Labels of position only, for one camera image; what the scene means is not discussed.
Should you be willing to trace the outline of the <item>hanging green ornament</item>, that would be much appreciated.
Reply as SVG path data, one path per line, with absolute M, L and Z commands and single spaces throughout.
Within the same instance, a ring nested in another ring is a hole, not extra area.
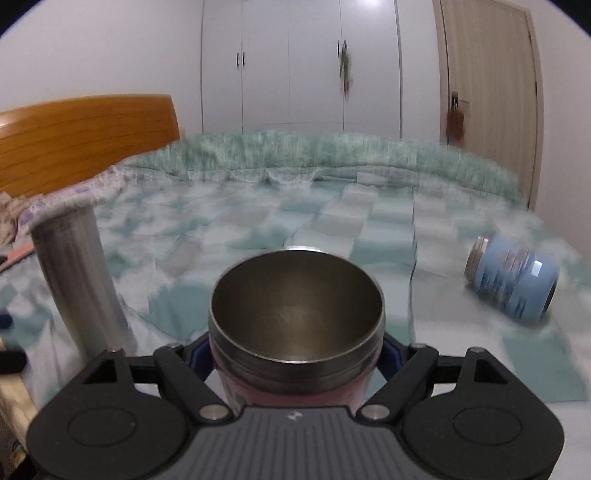
M 339 57 L 339 80 L 342 83 L 342 93 L 349 97 L 351 87 L 351 54 L 349 54 L 348 43 L 345 40 L 338 41 L 337 52 Z

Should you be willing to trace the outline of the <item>brown plush toy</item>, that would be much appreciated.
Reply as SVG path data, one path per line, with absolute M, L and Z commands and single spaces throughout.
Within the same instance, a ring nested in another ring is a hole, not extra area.
M 446 138 L 450 145 L 461 145 L 465 137 L 464 113 L 451 108 L 446 119 Z

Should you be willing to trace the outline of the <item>white built-in wardrobe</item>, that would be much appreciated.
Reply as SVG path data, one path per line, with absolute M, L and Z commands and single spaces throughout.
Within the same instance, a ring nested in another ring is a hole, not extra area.
M 399 25 L 395 1 L 204 2 L 202 130 L 401 137 Z M 352 60 L 348 98 L 342 40 Z

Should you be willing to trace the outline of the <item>crumpled beige cloth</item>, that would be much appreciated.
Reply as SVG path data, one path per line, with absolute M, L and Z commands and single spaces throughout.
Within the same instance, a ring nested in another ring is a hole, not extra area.
M 0 193 L 0 247 L 14 241 L 18 230 L 20 214 L 28 207 L 29 199 L 24 196 L 11 197 L 7 192 Z

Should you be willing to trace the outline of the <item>pink notebook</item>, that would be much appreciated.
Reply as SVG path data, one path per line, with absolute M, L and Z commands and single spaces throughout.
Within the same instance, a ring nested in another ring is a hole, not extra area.
M 13 248 L 12 250 L 2 253 L 0 255 L 0 272 L 4 272 L 8 270 L 13 265 L 19 263 L 20 261 L 26 259 L 30 255 L 34 253 L 34 245 L 32 242 L 27 242 L 22 244 L 18 247 Z

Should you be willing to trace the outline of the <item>checkered green bed blanket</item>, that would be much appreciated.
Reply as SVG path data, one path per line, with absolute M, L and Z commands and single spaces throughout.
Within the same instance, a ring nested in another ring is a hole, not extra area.
M 349 259 L 381 285 L 388 332 L 447 355 L 489 350 L 549 403 L 590 398 L 590 270 L 526 208 L 453 184 L 426 189 L 342 180 L 279 185 L 156 178 L 95 209 L 108 270 L 140 353 L 197 338 L 214 283 L 264 251 L 312 247 Z M 477 237 L 548 254 L 558 288 L 540 326 L 482 303 L 464 269 Z

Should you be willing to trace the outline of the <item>green floral duvet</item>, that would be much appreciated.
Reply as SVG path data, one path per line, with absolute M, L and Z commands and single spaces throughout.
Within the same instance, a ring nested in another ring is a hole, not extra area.
M 277 130 L 190 136 L 119 164 L 132 174 L 183 180 L 298 184 L 358 181 L 392 187 L 458 188 L 525 205 L 517 176 L 481 156 L 440 144 L 373 135 Z

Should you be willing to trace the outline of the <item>floral frilled pillow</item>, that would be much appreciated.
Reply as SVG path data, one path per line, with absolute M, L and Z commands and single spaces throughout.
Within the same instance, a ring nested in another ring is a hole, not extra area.
M 93 204 L 114 197 L 128 183 L 129 175 L 121 169 L 110 167 L 94 177 L 31 199 L 31 203 L 20 213 L 18 226 L 28 228 L 34 218 L 52 207 L 63 206 L 78 200 L 89 200 Z

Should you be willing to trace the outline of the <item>pink steel cup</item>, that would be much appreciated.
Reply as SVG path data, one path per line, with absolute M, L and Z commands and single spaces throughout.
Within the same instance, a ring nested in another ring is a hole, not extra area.
M 369 273 L 320 250 L 267 252 L 229 268 L 212 292 L 208 336 L 231 409 L 356 412 L 384 344 L 385 314 Z

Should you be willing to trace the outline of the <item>orange wooden headboard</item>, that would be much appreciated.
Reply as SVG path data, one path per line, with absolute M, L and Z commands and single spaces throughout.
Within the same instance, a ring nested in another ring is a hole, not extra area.
M 80 97 L 4 111 L 1 190 L 47 194 L 179 138 L 168 95 Z

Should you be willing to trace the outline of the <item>tall stainless steel tumbler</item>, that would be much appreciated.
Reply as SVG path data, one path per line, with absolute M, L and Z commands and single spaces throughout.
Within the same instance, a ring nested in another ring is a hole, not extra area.
M 50 207 L 30 227 L 54 303 L 81 355 L 136 351 L 136 341 L 107 269 L 89 200 Z

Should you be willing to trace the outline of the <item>blue cartoon steel cup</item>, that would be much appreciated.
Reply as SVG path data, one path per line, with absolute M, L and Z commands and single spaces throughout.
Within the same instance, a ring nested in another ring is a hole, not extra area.
M 547 255 L 499 236 L 476 239 L 465 267 L 471 289 L 486 303 L 522 324 L 541 322 L 560 275 Z

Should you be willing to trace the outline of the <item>beige wooden door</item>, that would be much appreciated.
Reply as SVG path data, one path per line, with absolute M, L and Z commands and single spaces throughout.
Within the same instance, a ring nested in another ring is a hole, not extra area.
M 531 13 L 508 1 L 433 4 L 441 78 L 441 139 L 451 93 L 470 107 L 457 148 L 513 172 L 529 207 L 537 200 L 543 150 L 543 82 Z

